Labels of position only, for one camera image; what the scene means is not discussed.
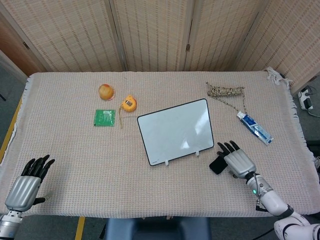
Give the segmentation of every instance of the yellow tape measure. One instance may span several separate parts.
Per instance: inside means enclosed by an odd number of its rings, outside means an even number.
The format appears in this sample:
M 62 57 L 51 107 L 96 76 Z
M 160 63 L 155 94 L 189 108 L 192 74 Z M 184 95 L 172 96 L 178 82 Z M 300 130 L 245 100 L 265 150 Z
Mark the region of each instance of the yellow tape measure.
M 137 108 L 137 101 L 134 99 L 132 95 L 128 95 L 123 102 L 121 103 L 121 106 L 119 107 L 119 120 L 120 120 L 120 126 L 123 128 L 122 120 L 121 120 L 121 109 L 125 110 L 128 113 L 133 112 Z

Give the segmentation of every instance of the white robotic arm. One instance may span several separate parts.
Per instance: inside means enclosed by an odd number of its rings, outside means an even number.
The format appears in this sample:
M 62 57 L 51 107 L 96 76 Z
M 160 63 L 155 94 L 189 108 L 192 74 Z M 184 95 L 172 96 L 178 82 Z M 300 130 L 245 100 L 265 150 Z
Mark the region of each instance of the white robotic arm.
M 265 211 L 273 216 L 282 218 L 274 223 L 274 231 L 280 240 L 320 240 L 320 224 L 312 224 L 291 206 L 286 204 L 267 181 L 256 173 L 256 166 L 246 153 L 238 145 L 230 141 L 224 145 L 218 142 L 222 151 L 218 155 L 222 157 L 238 178 L 246 179 L 246 184 L 257 196 L 256 210 Z
M 0 240 L 13 240 L 23 221 L 22 213 L 29 210 L 33 205 L 44 203 L 46 197 L 38 197 L 40 185 L 44 180 L 54 159 L 48 161 L 49 155 L 39 159 L 30 160 L 24 167 L 5 200 L 9 212 L 0 219 Z

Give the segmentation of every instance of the toothpaste tube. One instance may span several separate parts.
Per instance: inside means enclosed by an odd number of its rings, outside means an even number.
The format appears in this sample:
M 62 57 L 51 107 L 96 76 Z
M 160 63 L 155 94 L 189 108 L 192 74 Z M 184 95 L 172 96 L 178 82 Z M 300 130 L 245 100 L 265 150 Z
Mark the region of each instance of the toothpaste tube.
M 236 115 L 242 124 L 246 126 L 255 136 L 257 136 L 264 144 L 269 145 L 274 139 L 270 133 L 262 128 L 255 120 L 253 120 L 248 114 L 241 111 Z

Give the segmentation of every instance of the toothpaste cap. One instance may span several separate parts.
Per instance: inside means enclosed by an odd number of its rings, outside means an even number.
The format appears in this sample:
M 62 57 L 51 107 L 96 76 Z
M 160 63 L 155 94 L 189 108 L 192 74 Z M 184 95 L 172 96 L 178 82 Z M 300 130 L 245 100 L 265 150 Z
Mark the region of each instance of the toothpaste cap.
M 243 112 L 241 112 L 241 111 L 239 111 L 236 116 L 237 116 L 239 119 L 243 119 L 243 118 L 246 116 L 246 114 L 243 113 Z

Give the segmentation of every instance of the tape measure string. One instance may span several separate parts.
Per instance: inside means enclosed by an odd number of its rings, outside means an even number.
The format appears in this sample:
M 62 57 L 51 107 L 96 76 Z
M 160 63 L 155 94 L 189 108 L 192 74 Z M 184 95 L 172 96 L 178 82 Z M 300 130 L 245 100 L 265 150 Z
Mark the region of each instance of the tape measure string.
M 121 120 L 121 106 L 119 107 L 119 120 L 120 120 L 120 127 L 123 128 L 123 125 L 122 125 L 122 120 Z

